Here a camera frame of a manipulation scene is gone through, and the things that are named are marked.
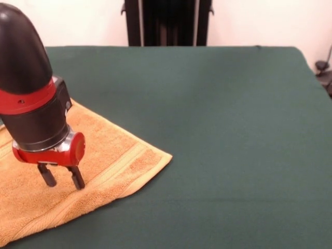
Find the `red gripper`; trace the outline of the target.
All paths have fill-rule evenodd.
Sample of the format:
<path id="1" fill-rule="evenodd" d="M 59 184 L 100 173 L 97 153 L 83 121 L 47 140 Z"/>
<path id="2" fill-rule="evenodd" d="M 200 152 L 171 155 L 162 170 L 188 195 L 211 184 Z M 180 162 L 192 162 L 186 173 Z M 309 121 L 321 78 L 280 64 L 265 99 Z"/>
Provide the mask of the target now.
<path id="1" fill-rule="evenodd" d="M 66 167 L 72 174 L 76 189 L 84 189 L 85 182 L 78 168 L 80 160 L 85 154 L 85 137 L 81 132 L 71 131 L 65 140 L 55 148 L 42 151 L 22 150 L 16 141 L 12 142 L 12 151 L 16 159 L 24 163 L 37 164 L 37 168 L 49 187 L 54 187 L 57 182 L 47 164 Z"/>

